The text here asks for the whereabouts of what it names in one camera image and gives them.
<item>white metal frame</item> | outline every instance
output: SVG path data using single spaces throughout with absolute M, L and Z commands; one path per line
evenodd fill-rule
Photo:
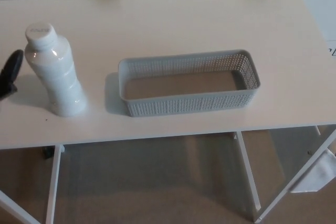
M 318 160 L 318 158 L 322 155 L 322 153 L 325 150 L 327 150 L 328 146 L 336 138 L 336 125 L 328 126 L 327 129 L 322 134 L 320 134 L 318 128 L 317 131 L 319 133 L 319 139 L 317 140 L 316 146 L 314 147 L 315 149 L 314 153 L 301 167 L 301 169 L 296 173 L 296 175 L 294 175 L 292 179 L 288 180 L 288 182 L 283 186 L 283 188 L 275 194 L 274 199 L 272 199 L 272 201 L 266 204 L 265 207 L 261 207 L 260 205 L 258 192 L 253 178 L 253 173 L 249 163 L 242 132 L 238 131 L 235 133 L 234 139 L 237 141 L 239 147 L 240 155 L 242 158 L 241 160 L 245 169 L 243 172 L 246 174 L 249 186 L 249 193 L 254 203 L 254 210 L 256 214 L 255 213 L 252 214 L 256 216 L 256 218 L 254 219 L 255 223 L 258 223 L 261 220 L 263 220 L 266 217 L 266 215 L 273 209 L 273 207 L 282 199 L 282 197 L 287 192 L 291 191 L 293 186 L 295 186 L 296 182 L 305 174 L 305 172 L 312 165 L 314 165 L 314 163 Z M 65 148 L 63 145 L 55 146 L 54 160 L 52 164 L 52 173 L 50 179 L 46 224 L 54 223 L 60 158 L 62 152 L 64 151 Z M 0 207 L 8 211 L 11 215 L 16 217 L 24 224 L 39 224 L 39 222 L 34 217 L 32 217 L 28 212 L 26 212 L 22 207 L 20 207 L 17 203 L 15 203 L 1 191 L 0 191 Z
M 54 213 L 55 213 L 55 203 L 56 203 L 56 193 L 58 184 L 58 173 L 61 153 L 64 152 L 65 148 L 63 145 L 56 145 L 54 152 L 54 160 L 52 163 L 52 173 L 50 180 L 48 207 L 47 207 L 47 217 L 46 224 L 54 223 Z M 9 212 L 23 224 L 40 224 L 33 216 L 31 216 L 27 211 L 25 211 L 21 206 L 15 203 L 2 191 L 0 191 L 0 207 Z

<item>basket bottom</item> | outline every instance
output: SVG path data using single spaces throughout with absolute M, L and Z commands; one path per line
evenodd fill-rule
M 124 98 L 134 100 L 244 89 L 244 78 L 238 71 L 176 74 L 129 80 L 124 88 Z

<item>bottle cap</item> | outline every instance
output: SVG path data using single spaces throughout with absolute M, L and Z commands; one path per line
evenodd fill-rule
M 35 49 L 44 49 L 57 41 L 57 34 L 51 24 L 38 22 L 26 29 L 26 38 L 30 46 Z

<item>black clip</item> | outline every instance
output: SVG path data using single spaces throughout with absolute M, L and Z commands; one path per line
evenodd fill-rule
M 16 50 L 8 58 L 0 73 L 0 101 L 17 92 L 14 85 L 23 61 L 23 51 Z

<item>perforated basket wall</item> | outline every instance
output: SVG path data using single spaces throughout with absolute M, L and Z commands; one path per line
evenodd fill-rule
M 129 79 L 173 74 L 238 71 L 246 89 L 202 94 L 127 100 L 123 86 Z M 125 59 L 119 64 L 120 96 L 130 116 L 190 113 L 246 106 L 260 86 L 258 74 L 247 51 L 220 51 L 202 54 Z

